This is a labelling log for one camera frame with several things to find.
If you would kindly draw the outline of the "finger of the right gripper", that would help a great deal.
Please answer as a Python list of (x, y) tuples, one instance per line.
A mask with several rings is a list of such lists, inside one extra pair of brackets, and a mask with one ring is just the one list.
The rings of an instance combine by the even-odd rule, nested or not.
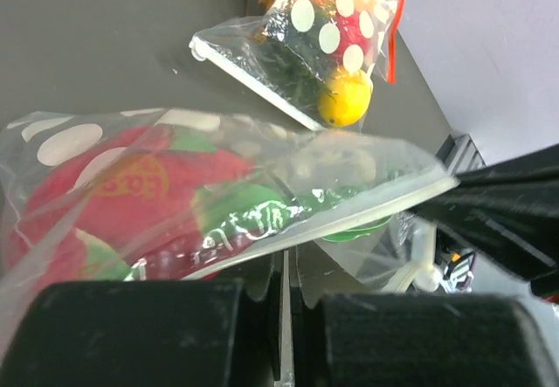
[(558, 273), (556, 145), (458, 179), (414, 214), (524, 280)]

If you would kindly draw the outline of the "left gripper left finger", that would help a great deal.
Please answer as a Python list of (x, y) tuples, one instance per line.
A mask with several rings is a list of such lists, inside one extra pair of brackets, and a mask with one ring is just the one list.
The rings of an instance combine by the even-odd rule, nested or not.
[(210, 280), (58, 283), (32, 302), (4, 386), (270, 386), (280, 269), (265, 256)]

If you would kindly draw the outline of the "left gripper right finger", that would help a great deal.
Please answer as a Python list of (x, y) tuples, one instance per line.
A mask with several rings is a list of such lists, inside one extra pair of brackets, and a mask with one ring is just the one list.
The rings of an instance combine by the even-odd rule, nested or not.
[(295, 249), (299, 386), (555, 386), (558, 361), (526, 303), (498, 294), (367, 292), (317, 245)]

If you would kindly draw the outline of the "green fake lime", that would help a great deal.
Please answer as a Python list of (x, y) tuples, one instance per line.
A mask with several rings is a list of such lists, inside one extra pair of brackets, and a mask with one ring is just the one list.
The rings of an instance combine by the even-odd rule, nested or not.
[(322, 239), (330, 243), (343, 243), (353, 241), (357, 238), (368, 237), (373, 232), (381, 229), (387, 225), (392, 219), (392, 216), (377, 220), (375, 222), (367, 223), (365, 225), (359, 225), (341, 232), (336, 232), (324, 236)]

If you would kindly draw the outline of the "polka dot zip bag front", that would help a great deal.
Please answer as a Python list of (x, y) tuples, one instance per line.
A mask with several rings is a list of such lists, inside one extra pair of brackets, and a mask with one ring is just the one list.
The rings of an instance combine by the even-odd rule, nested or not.
[(457, 183), (401, 139), (180, 108), (36, 112), (1, 132), (1, 263), (36, 289), (208, 278)]

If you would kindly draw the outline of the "red fake strawberry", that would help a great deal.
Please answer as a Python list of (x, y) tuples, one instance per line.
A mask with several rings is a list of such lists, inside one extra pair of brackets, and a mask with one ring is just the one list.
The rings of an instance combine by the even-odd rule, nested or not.
[(220, 135), (134, 127), (53, 168), (3, 242), (14, 269), (52, 255), (38, 284), (180, 280), (283, 230), (286, 196)]

